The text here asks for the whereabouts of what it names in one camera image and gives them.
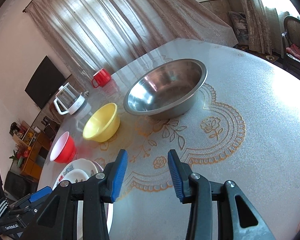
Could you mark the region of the yellow plastic bowl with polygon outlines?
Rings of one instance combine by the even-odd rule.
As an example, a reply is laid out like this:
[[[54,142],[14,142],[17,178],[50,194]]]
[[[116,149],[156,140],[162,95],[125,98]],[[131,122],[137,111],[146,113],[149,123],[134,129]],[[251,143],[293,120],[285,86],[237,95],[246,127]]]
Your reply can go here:
[[[87,121],[83,129],[83,138],[96,142],[109,140],[120,126],[117,104],[108,103],[98,109]]]

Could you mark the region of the stainless steel bowl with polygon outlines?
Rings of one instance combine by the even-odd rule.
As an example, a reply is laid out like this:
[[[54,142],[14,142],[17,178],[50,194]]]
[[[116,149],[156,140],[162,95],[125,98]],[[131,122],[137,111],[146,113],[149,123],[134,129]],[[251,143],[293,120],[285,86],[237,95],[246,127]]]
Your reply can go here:
[[[207,68],[195,59],[178,59],[149,71],[127,92],[123,105],[127,113],[156,120],[172,119],[196,103],[207,78]]]

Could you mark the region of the white plate red characters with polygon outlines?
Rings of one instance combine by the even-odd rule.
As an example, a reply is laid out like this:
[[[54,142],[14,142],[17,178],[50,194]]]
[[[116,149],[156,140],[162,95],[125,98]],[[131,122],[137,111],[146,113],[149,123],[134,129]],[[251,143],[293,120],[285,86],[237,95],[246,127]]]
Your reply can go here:
[[[54,190],[57,185],[63,181],[68,180],[72,184],[88,180],[98,172],[102,172],[103,168],[96,162],[87,159],[77,159],[70,162],[58,175],[54,186]]]

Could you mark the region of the small white floral plate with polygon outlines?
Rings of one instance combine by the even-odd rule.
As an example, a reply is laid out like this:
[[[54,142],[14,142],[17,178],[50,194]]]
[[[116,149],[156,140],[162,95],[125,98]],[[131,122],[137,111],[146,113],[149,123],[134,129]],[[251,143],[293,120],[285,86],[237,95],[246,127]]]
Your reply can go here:
[[[86,181],[88,179],[89,179],[89,176],[84,171],[82,171],[80,169],[74,169],[74,170],[68,172],[66,175],[60,174],[59,177],[57,178],[53,188],[56,188],[56,186],[63,180],[68,180],[73,184],[73,183]]]

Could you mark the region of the red plastic bowl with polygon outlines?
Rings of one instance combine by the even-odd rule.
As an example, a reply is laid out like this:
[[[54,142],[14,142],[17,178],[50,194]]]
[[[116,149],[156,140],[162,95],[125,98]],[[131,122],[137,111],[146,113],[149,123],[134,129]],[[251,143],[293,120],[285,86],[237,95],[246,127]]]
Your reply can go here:
[[[50,161],[60,164],[69,163],[76,154],[76,146],[68,131],[64,132],[57,140],[50,154]]]

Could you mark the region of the wooden cabinet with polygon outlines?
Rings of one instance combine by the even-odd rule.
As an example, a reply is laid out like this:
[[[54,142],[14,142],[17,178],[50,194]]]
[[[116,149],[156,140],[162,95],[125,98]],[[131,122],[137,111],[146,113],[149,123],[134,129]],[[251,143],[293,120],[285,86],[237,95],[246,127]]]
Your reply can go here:
[[[16,162],[22,176],[39,181],[52,144],[51,139],[39,128],[31,127],[24,121],[13,122],[10,135],[15,142],[10,159]]]

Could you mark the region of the white glass electric kettle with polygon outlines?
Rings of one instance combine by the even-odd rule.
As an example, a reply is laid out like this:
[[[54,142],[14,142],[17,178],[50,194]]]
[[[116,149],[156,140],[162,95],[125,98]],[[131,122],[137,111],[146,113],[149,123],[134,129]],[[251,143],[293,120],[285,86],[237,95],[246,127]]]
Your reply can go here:
[[[64,86],[59,87],[53,101],[54,106],[60,115],[73,115],[80,109],[84,102],[85,98],[82,93],[75,90],[69,82]]]

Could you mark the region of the lace patterned tablecloth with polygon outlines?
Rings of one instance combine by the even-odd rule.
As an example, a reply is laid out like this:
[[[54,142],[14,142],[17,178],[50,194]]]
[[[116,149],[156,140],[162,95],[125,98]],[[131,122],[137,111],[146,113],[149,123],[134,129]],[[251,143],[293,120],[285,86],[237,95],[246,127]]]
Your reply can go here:
[[[133,83],[177,59],[207,68],[196,104],[171,120],[128,114],[123,101]],[[117,132],[105,142],[85,140],[85,124],[108,103],[117,104]],[[111,239],[185,238],[190,206],[175,196],[171,149],[208,180],[236,182],[276,239],[293,239],[300,229],[300,80],[259,57],[207,42],[168,42],[91,90],[81,111],[65,117],[59,134],[66,131],[76,158],[104,166],[120,149],[128,152]]]

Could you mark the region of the red mug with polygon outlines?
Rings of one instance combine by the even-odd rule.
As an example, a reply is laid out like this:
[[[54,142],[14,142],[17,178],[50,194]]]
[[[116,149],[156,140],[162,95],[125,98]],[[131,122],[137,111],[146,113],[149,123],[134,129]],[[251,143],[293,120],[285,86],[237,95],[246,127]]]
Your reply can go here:
[[[98,70],[91,80],[94,88],[104,87],[111,80],[111,75],[104,69]]]

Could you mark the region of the beige lace curtain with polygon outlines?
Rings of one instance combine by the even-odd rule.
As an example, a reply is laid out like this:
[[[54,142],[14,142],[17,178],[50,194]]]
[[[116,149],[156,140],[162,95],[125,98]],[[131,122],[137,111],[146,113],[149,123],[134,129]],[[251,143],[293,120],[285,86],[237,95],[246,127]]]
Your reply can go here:
[[[196,0],[32,0],[25,12],[74,78],[88,89],[177,38],[233,47],[235,33]]]

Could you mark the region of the dark wooden chair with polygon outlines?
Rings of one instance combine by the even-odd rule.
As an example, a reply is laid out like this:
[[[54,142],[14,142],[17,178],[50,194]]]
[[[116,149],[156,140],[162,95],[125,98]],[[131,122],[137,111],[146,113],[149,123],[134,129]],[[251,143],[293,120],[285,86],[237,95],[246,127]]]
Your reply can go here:
[[[283,69],[300,80],[300,20],[286,16],[283,27]]]

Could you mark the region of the side window curtain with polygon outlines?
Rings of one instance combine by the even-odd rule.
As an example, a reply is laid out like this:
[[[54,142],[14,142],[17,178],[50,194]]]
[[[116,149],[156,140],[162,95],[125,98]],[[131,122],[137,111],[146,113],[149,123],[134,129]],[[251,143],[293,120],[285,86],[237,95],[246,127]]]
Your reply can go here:
[[[239,0],[247,20],[249,49],[283,56],[281,33],[286,16],[297,15],[290,0]]]

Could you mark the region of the black wall television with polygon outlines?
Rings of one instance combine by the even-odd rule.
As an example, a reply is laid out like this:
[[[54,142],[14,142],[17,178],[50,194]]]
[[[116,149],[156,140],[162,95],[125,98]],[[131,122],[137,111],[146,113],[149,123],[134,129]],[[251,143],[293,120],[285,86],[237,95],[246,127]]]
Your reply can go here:
[[[27,84],[25,92],[40,109],[43,109],[65,81],[65,76],[49,57],[45,56]]]

